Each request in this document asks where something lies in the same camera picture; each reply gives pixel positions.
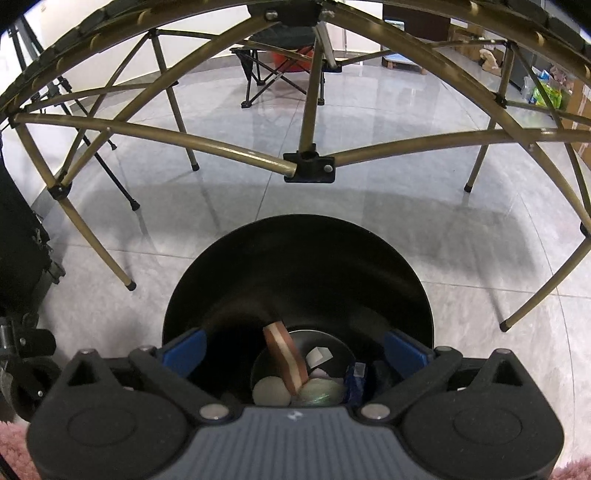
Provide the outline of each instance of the metal screw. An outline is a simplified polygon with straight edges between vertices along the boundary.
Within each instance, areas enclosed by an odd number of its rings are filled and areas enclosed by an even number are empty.
[[[370,403],[361,409],[361,415],[370,420],[382,420],[390,415],[390,409],[381,403]]]
[[[201,407],[199,414],[206,420],[221,420],[230,415],[230,410],[221,403],[210,403]]]
[[[273,20],[277,20],[279,18],[279,14],[276,10],[267,10],[265,12],[265,20],[272,22]]]

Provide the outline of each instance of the metal rod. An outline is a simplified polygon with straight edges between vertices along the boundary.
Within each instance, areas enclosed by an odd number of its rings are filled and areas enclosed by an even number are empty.
[[[10,32],[10,36],[12,37],[12,43],[14,45],[14,51],[17,54],[18,65],[21,68],[21,71],[24,72],[27,68],[27,63],[25,62],[25,57],[22,55],[22,48],[21,44],[18,41],[18,33],[16,27],[10,27],[8,29]]]
[[[515,108],[522,108],[524,110],[532,110],[534,112],[545,113],[546,115],[550,114],[550,110],[548,107],[540,106],[540,105],[532,105],[531,103],[523,103],[523,102],[515,102],[513,100],[507,100],[507,106],[515,107]],[[563,112],[562,110],[557,110],[557,115],[561,118],[566,118],[567,120],[572,120],[573,122],[580,123],[581,125],[587,125],[591,127],[591,118],[587,118],[585,116],[575,115],[574,113],[567,113]]]
[[[453,40],[453,41],[439,41],[433,43],[425,43],[429,48],[443,48],[443,47],[477,47],[478,45],[504,45],[505,40]],[[359,55],[350,59],[342,60],[340,64],[342,66],[351,65],[353,63],[359,63],[360,61],[377,59],[384,55],[391,55],[396,53],[392,50],[380,50],[373,53],[366,53],[365,55]]]
[[[515,54],[519,58],[519,61],[521,62],[523,67],[527,70],[527,73],[529,74],[530,78],[534,81],[535,87],[540,92],[540,95],[542,96],[544,103],[546,104],[546,107],[548,107],[548,110],[550,111],[552,119],[554,120],[554,123],[556,124],[556,127],[558,128],[558,130],[564,130],[562,120],[560,119],[558,113],[556,112],[556,108],[554,108],[554,105],[552,105],[552,101],[550,100],[550,97],[548,96],[548,92],[546,92],[546,89],[544,88],[544,86],[540,82],[540,79],[537,77],[537,75],[534,73],[534,71],[532,70],[530,65],[527,63],[527,61],[524,58],[523,54],[521,53],[521,50],[519,49],[519,47],[515,46],[514,49],[515,49]],[[577,185],[579,186],[579,192],[581,194],[581,198],[583,199],[583,205],[585,206],[585,209],[587,210],[587,212],[591,215],[591,201],[589,200],[589,191],[587,189],[587,184],[585,183],[585,178],[583,177],[583,172],[581,171],[581,165],[579,164],[579,159],[577,158],[577,155],[574,152],[574,148],[571,143],[566,142],[564,144],[564,147],[566,148],[566,152],[569,155],[570,164],[572,165],[573,171],[574,171],[574,176],[577,179]]]
[[[55,115],[58,117],[64,118],[74,118],[68,117],[67,115]],[[47,185],[47,188],[50,189],[56,185],[56,180],[53,177],[53,173],[47,166],[47,163],[43,159],[37,144],[33,140],[31,133],[29,132],[27,126],[25,124],[19,124],[16,126],[17,135],[21,139],[22,146],[25,148],[27,154],[31,158],[33,165],[35,165],[39,175]],[[127,274],[123,271],[123,269],[119,266],[119,264],[113,259],[113,257],[108,253],[108,251],[103,247],[103,245],[99,242],[95,234],[92,233],[86,222],[82,219],[80,214],[76,211],[73,207],[72,203],[68,198],[64,198],[58,200],[61,208],[64,210],[65,214],[70,218],[74,226],[78,229],[78,231],[82,234],[82,236],[86,239],[86,241],[90,244],[90,246],[95,250],[97,254],[103,259],[103,261],[108,265],[108,267],[113,271],[115,275],[125,284],[125,286],[133,290],[135,288],[135,283],[131,278],[127,276]]]
[[[153,30],[151,33],[152,46],[154,47],[154,55],[156,55],[156,62],[158,63],[160,73],[164,74],[166,73],[168,68],[166,66],[166,61],[164,60],[162,46],[160,45],[160,40],[158,39],[156,31]],[[187,133],[187,129],[185,128],[183,122],[183,116],[181,115],[181,110],[178,107],[177,98],[174,94],[172,86],[169,86],[166,89],[166,95],[168,97],[168,102],[170,103],[170,109],[173,111],[174,120],[177,123],[178,131],[184,134]],[[191,168],[193,169],[193,171],[199,170],[199,164],[197,163],[197,159],[195,158],[195,152],[190,148],[186,148],[185,150],[187,151],[187,156],[189,157],[189,162],[191,162]]]
[[[326,29],[326,23],[323,21],[318,22],[314,27],[314,32],[316,32],[316,38],[320,41],[324,56],[326,57],[326,62],[329,64],[330,68],[337,68],[335,51],[330,43],[329,31]]]
[[[296,172],[296,164],[260,153],[248,148],[230,145],[210,138],[184,134],[164,128],[148,127],[147,125],[130,124],[127,122],[87,118],[83,116],[50,115],[48,113],[18,113],[14,116],[18,124],[62,125],[64,127],[85,128],[97,131],[110,131],[112,134],[154,140],[169,145],[191,148],[219,157],[229,158],[255,167],[292,177]]]
[[[325,15],[326,21],[334,23],[338,27],[351,30],[392,50],[398,50],[406,58],[414,61],[448,83],[485,111],[491,118],[496,120],[544,170],[564,198],[570,203],[570,206],[577,213],[585,228],[591,231],[591,217],[569,182],[540,146],[535,142],[529,142],[523,127],[495,102],[493,95],[484,85],[478,83],[473,77],[470,77],[458,65],[449,62],[439,52],[427,48],[413,36],[388,25],[386,22],[375,17],[364,18],[366,14],[363,12],[356,13],[359,11],[345,4],[327,2],[325,6],[327,11],[330,11],[330,14]]]
[[[499,85],[498,95],[500,98],[505,98],[507,94],[507,87],[509,85],[509,80],[511,79],[511,73],[513,71],[513,63],[515,61],[515,52],[511,48],[511,44],[508,44],[505,49],[505,57],[503,59],[503,68],[501,70],[501,83]],[[496,127],[496,120],[491,118],[488,122],[488,130],[494,130]],[[486,157],[486,152],[488,152],[488,145],[483,145],[480,147],[478,152],[478,156],[476,157],[476,162],[472,167],[472,172],[470,172],[470,177],[464,185],[464,191],[470,193],[472,191],[472,187],[474,186],[474,182],[476,181],[476,177],[478,176],[478,172],[480,172],[480,168],[482,167],[482,163],[484,162],[484,158]]]
[[[29,103],[25,105],[26,112],[34,112],[52,105],[58,105],[59,103],[69,102],[70,100],[77,100],[78,98],[85,98],[95,95],[102,95],[114,92],[125,92],[127,90],[141,90],[147,88],[151,83],[130,83],[128,85],[115,85],[112,87],[102,88],[91,88],[89,90],[81,90],[79,92],[67,93],[65,95],[59,95],[57,97],[44,100],[42,102]]]
[[[186,30],[163,30],[161,28],[158,29],[158,35],[169,35],[171,37],[190,37],[190,38],[204,38],[206,40],[213,40],[214,38],[218,38],[219,35],[214,33],[203,33],[203,32],[189,32]],[[265,51],[274,51],[275,53],[279,53],[284,57],[288,57],[294,60],[301,60],[301,61],[310,61],[309,57],[302,55],[301,53],[297,53],[295,51],[286,50],[284,48],[274,47],[273,45],[268,45],[266,43],[260,43],[257,41],[252,40],[241,40],[237,41],[234,45],[242,45],[249,48],[255,48],[257,50],[265,50]]]
[[[304,103],[304,118],[301,123],[300,153],[314,151],[314,127],[316,126],[316,108],[318,107],[318,90],[322,81],[322,44],[316,39],[314,55],[310,69],[310,81]]]
[[[139,52],[140,48],[144,45],[146,40],[148,40],[148,34],[143,35],[142,38],[139,39],[139,42],[137,42],[135,44],[135,46],[131,49],[131,51],[127,54],[127,56],[119,64],[119,66],[117,67],[117,69],[115,70],[115,72],[113,73],[113,75],[111,76],[111,78],[109,79],[107,84],[105,85],[105,88],[110,88],[113,85],[115,85],[115,82],[120,77],[121,73],[123,73],[123,70],[125,69],[125,67],[135,57],[137,52]],[[92,118],[96,115],[96,113],[99,111],[99,108],[102,105],[102,103],[106,97],[107,97],[106,93],[99,94],[98,98],[95,100],[94,104],[92,105],[90,112],[88,113],[89,117]],[[58,178],[63,178],[66,175],[66,173],[68,172],[68,169],[70,168],[70,165],[72,164],[72,161],[74,160],[74,156],[76,155],[76,151],[78,150],[78,147],[80,146],[80,142],[82,140],[82,137],[84,136],[85,133],[86,133],[86,131],[84,129],[81,129],[76,134],[76,137],[75,137],[74,141],[72,142],[72,146],[70,147],[70,150],[68,151],[68,153],[66,155],[66,159],[64,160],[64,163],[61,166],[60,171],[58,172]]]
[[[503,332],[506,332],[514,324],[519,322],[525,315],[531,312],[539,303],[544,300],[552,291],[560,285],[560,283],[569,276],[569,274],[579,265],[587,254],[591,251],[591,239],[585,238],[583,242],[577,247],[573,254],[560,267],[557,272],[528,300],[521,308],[519,308],[513,315],[501,322],[500,327]]]
[[[238,40],[251,35],[259,30],[269,27],[269,23],[260,17],[250,17],[238,25],[226,30],[218,38],[210,40],[206,44],[199,47],[194,52],[187,55],[180,60],[176,65],[171,67],[163,73],[154,83],[143,90],[137,97],[135,97],[129,104],[127,104],[120,113],[114,118],[117,121],[127,121],[133,115],[146,105],[150,100],[156,97],[162,90],[170,87],[176,80],[181,78],[187,72],[195,68],[200,63],[220,53],[231,45],[234,45]],[[64,177],[64,185],[68,185],[78,172],[90,160],[91,156],[107,141],[111,136],[108,132],[101,132],[97,138],[92,142],[80,158],[72,165],[70,171]]]
[[[559,131],[555,128],[526,128],[524,134],[530,139],[530,142],[591,142],[591,132],[587,130]],[[515,139],[502,129],[477,130],[405,138],[404,140],[331,153],[329,156],[335,158],[336,166],[342,167],[353,163],[411,153],[503,143],[515,143]]]

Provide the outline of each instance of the folding camping chair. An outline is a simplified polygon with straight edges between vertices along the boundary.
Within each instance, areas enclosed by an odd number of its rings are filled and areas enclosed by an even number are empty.
[[[260,6],[257,5],[248,6],[248,11],[251,15],[261,14],[259,9]],[[270,45],[272,47],[283,48],[285,50],[296,50],[302,55],[308,55],[314,49],[316,34],[312,27],[287,27],[283,24],[275,24],[265,30],[255,33],[250,37],[250,40]],[[279,79],[287,82],[293,88],[306,95],[306,91],[302,87],[285,77],[285,74],[296,64],[302,71],[305,71],[308,74],[310,73],[307,68],[302,66],[299,60],[286,58],[279,66],[273,68],[265,64],[259,58],[259,52],[265,51],[263,48],[236,47],[232,48],[230,51],[240,60],[244,75],[246,76],[246,100],[241,103],[242,108],[250,108],[253,102]],[[261,68],[269,72],[264,78],[261,75]],[[262,89],[251,98],[251,83],[253,79],[256,81],[257,86],[262,86]],[[322,80],[320,82],[320,97],[318,98],[318,105],[324,105],[324,73],[322,74]]]

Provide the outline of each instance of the black plastic connector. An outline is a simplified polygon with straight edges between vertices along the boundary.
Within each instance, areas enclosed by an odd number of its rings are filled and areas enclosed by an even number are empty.
[[[53,187],[47,189],[47,191],[49,192],[49,195],[51,195],[52,198],[54,200],[57,200],[58,202],[60,200],[67,198],[68,195],[70,194],[71,190],[72,190],[71,183],[67,186],[62,185],[61,183],[56,183]]]
[[[507,110],[507,98],[504,95],[500,95],[500,94],[496,93],[495,94],[495,102],[498,103],[505,110]]]
[[[336,67],[332,68],[326,59],[322,59],[322,71],[325,73],[343,73],[343,66],[341,62],[337,60]]]
[[[315,27],[320,21],[322,5],[313,0],[291,0],[265,12],[265,19],[288,27]]]
[[[335,158],[321,157],[313,151],[284,153],[283,160],[297,164],[295,175],[284,177],[286,183],[333,183],[335,181]]]
[[[583,222],[581,222],[580,225],[580,229],[581,229],[581,233],[586,237],[591,239],[591,235],[589,234],[589,231],[585,228],[585,226],[583,225]]]

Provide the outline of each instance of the white paper piece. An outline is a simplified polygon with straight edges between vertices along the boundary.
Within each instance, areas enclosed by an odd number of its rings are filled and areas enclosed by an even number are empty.
[[[310,368],[316,368],[332,358],[332,353],[325,346],[317,346],[306,355],[306,362]]]

